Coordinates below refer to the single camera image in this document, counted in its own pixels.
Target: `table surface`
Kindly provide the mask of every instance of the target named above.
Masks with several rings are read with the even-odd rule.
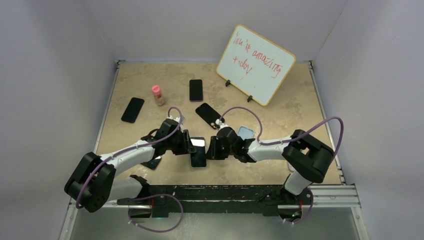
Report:
[[[189,101],[189,80],[203,80],[203,99],[218,113],[234,106],[254,111],[263,123],[262,140],[289,136],[296,129],[308,130],[323,120],[314,83],[308,65],[297,63],[267,106],[251,101],[248,96],[230,85],[216,73],[217,63],[122,63],[116,78],[107,110],[97,154],[105,154],[134,144],[150,130],[160,127],[167,117],[169,107],[178,107],[186,118],[184,128],[191,137],[204,137],[206,148],[211,136],[216,135],[196,113],[202,102]],[[157,106],[151,87],[159,85],[166,103]],[[131,98],[145,103],[135,123],[121,121],[121,116]],[[225,122],[233,129],[246,126],[259,133],[259,124],[249,112],[234,109],[225,115]],[[325,126],[312,134],[331,145]],[[175,156],[170,151],[151,170],[141,164],[125,171],[118,178],[138,175],[155,185],[269,185],[283,184],[290,171],[283,160],[263,160],[242,163],[230,156],[225,160],[208,160],[205,168],[192,168],[190,155]],[[328,169],[323,184],[341,184],[336,163]]]

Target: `black smartphone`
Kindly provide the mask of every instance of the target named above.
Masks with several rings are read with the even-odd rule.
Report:
[[[133,124],[136,121],[137,116],[139,115],[139,112],[142,109],[144,103],[145,101],[141,98],[131,98],[128,103],[128,106],[126,106],[126,109],[120,119],[124,122]]]
[[[201,79],[190,80],[190,102],[203,101],[203,82]]]
[[[192,168],[206,167],[206,141],[204,137],[191,137],[196,152],[190,153],[190,162]]]
[[[209,104],[206,102],[196,108],[196,113],[203,119],[209,126],[213,129],[217,129],[218,126],[215,124],[215,121],[221,117],[221,115],[215,111]]]

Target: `whiteboard stand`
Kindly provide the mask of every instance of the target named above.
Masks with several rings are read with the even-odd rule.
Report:
[[[237,25],[219,61],[216,73],[248,96],[268,105],[284,78],[296,62],[296,57],[284,48],[258,35],[243,25]]]
[[[225,82],[225,86],[228,87],[229,85],[231,85],[231,81],[228,79]],[[252,95],[249,95],[249,97],[247,98],[247,102],[250,102],[252,99],[253,99],[253,96]]]

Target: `spice bottle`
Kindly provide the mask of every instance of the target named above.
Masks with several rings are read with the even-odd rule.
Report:
[[[162,95],[162,90],[159,85],[152,86],[151,92],[153,93],[154,101],[158,106],[162,106],[165,104],[165,98]]]

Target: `wooden whiteboard frame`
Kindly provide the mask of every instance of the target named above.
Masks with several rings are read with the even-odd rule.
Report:
[[[219,67],[219,66],[220,66],[220,64],[221,64],[221,61],[223,60],[223,57],[224,57],[224,55],[225,55],[225,52],[227,51],[228,47],[230,46],[230,44],[231,44],[231,42],[232,42],[232,39],[233,39],[233,37],[234,37],[234,34],[236,33],[236,29],[237,29],[238,27],[243,27],[243,28],[245,28],[246,30],[248,30],[248,31],[252,32],[253,34],[257,35],[258,37],[261,37],[261,38],[262,38],[262,39],[264,39],[265,41],[269,42],[270,44],[272,44],[272,45],[276,46],[277,48],[279,48],[279,49],[283,50],[284,52],[286,52],[286,53],[288,53],[288,54],[292,55],[292,56],[293,56],[293,58],[294,58],[293,64],[290,66],[290,68],[288,69],[288,71],[287,71],[287,72],[285,73],[285,75],[282,77],[281,82],[278,84],[277,88],[275,89],[274,93],[273,93],[273,94],[272,94],[272,96],[269,98],[269,100],[268,100],[268,102],[267,102],[267,103],[259,102],[258,100],[256,100],[256,99],[252,96],[252,99],[253,99],[255,102],[257,102],[257,103],[258,103],[258,104],[260,104],[261,106],[266,106],[266,105],[268,105],[268,104],[271,102],[271,100],[273,99],[273,97],[274,97],[274,95],[276,94],[277,90],[280,88],[281,84],[283,83],[284,79],[287,77],[287,74],[289,74],[290,70],[291,70],[291,69],[293,68],[293,66],[295,65],[295,63],[296,63],[296,56],[295,56],[293,53],[291,53],[291,52],[287,51],[286,49],[284,49],[284,48],[282,48],[282,47],[278,46],[277,44],[273,43],[272,41],[270,41],[270,40],[266,39],[265,37],[263,37],[263,36],[259,35],[258,33],[256,33],[255,31],[251,30],[250,28],[248,28],[248,27],[244,26],[243,24],[238,24],[237,26],[235,26],[234,31],[232,32],[231,37],[229,38],[228,43],[227,43],[227,45],[226,45],[226,47],[225,47],[225,50],[224,50],[224,52],[222,53],[221,59],[219,60],[218,66],[216,67],[216,73],[217,73],[217,74],[218,74],[221,78],[223,78],[225,81],[228,81],[228,79],[227,79],[227,78],[225,78],[225,77],[224,77],[221,73],[219,73],[219,72],[218,72],[218,67]],[[240,91],[242,91],[242,92],[243,92],[244,94],[246,94],[247,96],[250,96],[250,95],[251,95],[251,94],[249,94],[249,93],[247,93],[247,92],[243,91],[243,89],[241,89],[239,86],[234,85],[234,84],[233,84],[233,82],[230,82],[230,83],[231,83],[231,85],[233,85],[234,87],[236,87],[237,89],[239,89]]]

